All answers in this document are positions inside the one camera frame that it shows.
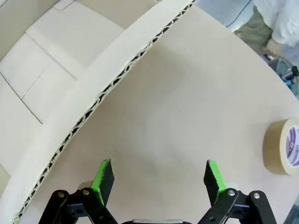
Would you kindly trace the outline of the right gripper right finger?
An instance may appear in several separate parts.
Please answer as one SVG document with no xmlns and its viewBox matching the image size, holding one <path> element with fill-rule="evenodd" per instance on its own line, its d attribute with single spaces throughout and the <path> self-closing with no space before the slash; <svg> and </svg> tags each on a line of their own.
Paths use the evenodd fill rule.
<svg viewBox="0 0 299 224">
<path fill-rule="evenodd" d="M 200 219 L 200 224 L 224 224 L 237 219 L 241 224 L 275 224 L 276 219 L 266 194 L 255 190 L 248 195 L 229 188 L 216 161 L 208 160 L 204 174 L 211 208 Z"/>
</svg>

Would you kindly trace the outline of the person's left hand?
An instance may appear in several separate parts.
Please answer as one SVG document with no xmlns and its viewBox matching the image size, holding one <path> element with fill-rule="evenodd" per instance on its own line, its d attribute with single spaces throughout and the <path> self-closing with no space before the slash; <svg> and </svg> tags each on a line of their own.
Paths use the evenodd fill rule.
<svg viewBox="0 0 299 224">
<path fill-rule="evenodd" d="M 283 52 L 284 45 L 277 43 L 271 38 L 266 45 L 266 49 L 268 54 L 272 56 L 280 56 Z"/>
</svg>

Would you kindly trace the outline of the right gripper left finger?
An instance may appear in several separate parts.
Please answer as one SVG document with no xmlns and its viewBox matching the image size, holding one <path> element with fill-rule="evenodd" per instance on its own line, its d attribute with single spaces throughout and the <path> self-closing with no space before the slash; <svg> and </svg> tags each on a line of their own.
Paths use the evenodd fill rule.
<svg viewBox="0 0 299 224">
<path fill-rule="evenodd" d="M 114 183 L 110 159 L 104 160 L 90 187 L 70 194 L 66 190 L 52 193 L 46 205 L 47 224 L 75 224 L 87 217 L 92 224 L 115 224 L 117 221 L 107 209 Z"/>
</svg>

